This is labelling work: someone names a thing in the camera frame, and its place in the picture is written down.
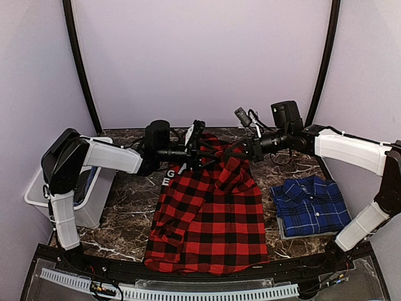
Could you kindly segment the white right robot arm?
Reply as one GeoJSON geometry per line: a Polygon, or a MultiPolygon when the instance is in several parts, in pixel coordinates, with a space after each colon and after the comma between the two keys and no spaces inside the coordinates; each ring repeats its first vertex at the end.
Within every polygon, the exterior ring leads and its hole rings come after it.
{"type": "Polygon", "coordinates": [[[262,123],[253,110],[234,114],[249,132],[226,151],[227,157],[254,162],[281,150],[356,167],[380,179],[378,193],[327,246],[320,267],[333,272],[359,242],[400,214],[400,141],[379,142],[340,131],[329,125],[305,125],[294,100],[271,105],[274,128],[262,123]]]}

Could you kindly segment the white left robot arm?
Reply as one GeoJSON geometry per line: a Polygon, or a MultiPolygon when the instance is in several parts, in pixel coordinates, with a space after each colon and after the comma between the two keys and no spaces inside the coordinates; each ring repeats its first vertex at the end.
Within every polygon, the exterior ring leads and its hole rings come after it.
{"type": "Polygon", "coordinates": [[[199,170],[217,160],[216,150],[202,140],[205,123],[196,120],[183,137],[172,141],[176,131],[166,120],[155,120],[144,135],[129,145],[111,139],[81,135],[66,129],[41,159],[43,194],[49,204],[49,218],[55,226],[57,242],[67,251],[63,261],[75,273],[88,269],[88,259],[78,250],[80,237],[74,207],[84,202],[100,169],[148,176],[162,163],[183,164],[199,170]]]}

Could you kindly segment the red black plaid shirt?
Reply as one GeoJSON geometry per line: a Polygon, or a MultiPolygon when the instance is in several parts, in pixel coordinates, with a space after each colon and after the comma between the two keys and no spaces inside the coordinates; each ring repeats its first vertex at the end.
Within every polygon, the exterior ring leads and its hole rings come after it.
{"type": "MultiPolygon", "coordinates": [[[[216,137],[203,134],[202,139],[216,137]]],[[[262,194],[249,161],[229,158],[229,142],[219,139],[220,162],[198,171],[172,164],[157,202],[145,258],[176,253],[261,254],[269,260],[262,194]]]]}

